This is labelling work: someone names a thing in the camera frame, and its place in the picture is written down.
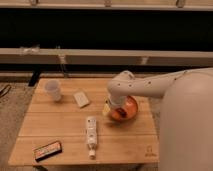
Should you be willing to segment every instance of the white cup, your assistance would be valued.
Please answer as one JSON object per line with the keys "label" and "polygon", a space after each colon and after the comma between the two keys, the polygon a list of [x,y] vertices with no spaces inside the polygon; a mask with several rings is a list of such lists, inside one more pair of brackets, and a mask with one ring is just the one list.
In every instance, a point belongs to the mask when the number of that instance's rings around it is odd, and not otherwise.
{"label": "white cup", "polygon": [[54,101],[59,101],[61,99],[61,89],[58,80],[50,80],[45,86],[44,90],[49,94]]}

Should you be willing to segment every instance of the table leg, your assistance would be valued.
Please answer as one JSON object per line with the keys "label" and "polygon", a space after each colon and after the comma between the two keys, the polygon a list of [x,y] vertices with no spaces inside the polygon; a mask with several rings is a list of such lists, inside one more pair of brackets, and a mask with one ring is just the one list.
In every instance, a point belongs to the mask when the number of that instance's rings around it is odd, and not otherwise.
{"label": "table leg", "polygon": [[40,75],[41,75],[41,71],[40,70],[35,70],[33,72],[33,75],[32,75],[32,77],[30,79],[30,82],[29,82],[28,86],[29,87],[33,87],[38,82]]}
{"label": "table leg", "polygon": [[48,171],[45,167],[43,166],[33,166],[36,170],[38,171]]}

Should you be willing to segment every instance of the wooden table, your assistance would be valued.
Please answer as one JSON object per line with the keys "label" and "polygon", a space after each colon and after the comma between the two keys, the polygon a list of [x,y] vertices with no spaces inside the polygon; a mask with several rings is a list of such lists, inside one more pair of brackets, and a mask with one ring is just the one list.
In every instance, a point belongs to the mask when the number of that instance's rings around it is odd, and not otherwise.
{"label": "wooden table", "polygon": [[[14,166],[121,164],[158,162],[158,139],[147,98],[137,97],[139,113],[131,121],[115,124],[102,115],[109,79],[59,79],[62,100],[53,102],[44,92],[49,79],[41,79],[17,137],[9,164]],[[83,90],[91,104],[80,109],[73,97]],[[88,157],[85,119],[98,121],[95,160]],[[63,153],[37,163],[34,149],[61,141]]]}

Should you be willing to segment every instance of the floor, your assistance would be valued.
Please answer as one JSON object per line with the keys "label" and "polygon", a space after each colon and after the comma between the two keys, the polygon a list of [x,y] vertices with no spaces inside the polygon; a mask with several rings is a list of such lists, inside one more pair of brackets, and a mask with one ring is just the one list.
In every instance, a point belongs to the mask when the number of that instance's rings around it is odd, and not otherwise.
{"label": "floor", "polygon": [[[1,171],[35,171],[33,167],[8,166],[11,150],[15,143],[18,131],[28,108],[35,87],[28,87],[29,77],[1,77],[0,89],[10,84],[10,92],[0,98],[0,170]],[[157,131],[159,131],[159,99],[150,99]],[[50,171],[157,171],[157,164],[126,164],[100,166],[58,166],[47,167]]]}

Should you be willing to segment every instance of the cable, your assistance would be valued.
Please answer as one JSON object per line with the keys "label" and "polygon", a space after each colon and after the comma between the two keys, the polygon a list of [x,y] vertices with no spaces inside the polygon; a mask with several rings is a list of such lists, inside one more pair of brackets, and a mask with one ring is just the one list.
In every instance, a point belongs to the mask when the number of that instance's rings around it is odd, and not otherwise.
{"label": "cable", "polygon": [[69,74],[68,74],[68,71],[67,71],[67,68],[66,68],[66,64],[67,64],[66,56],[65,55],[58,55],[58,58],[59,58],[59,61],[60,61],[60,66],[61,66],[61,70],[64,74],[64,77],[68,78]]}
{"label": "cable", "polygon": [[9,93],[11,90],[11,85],[7,84],[6,86],[3,87],[3,89],[0,90],[0,98],[4,97],[6,94]]}

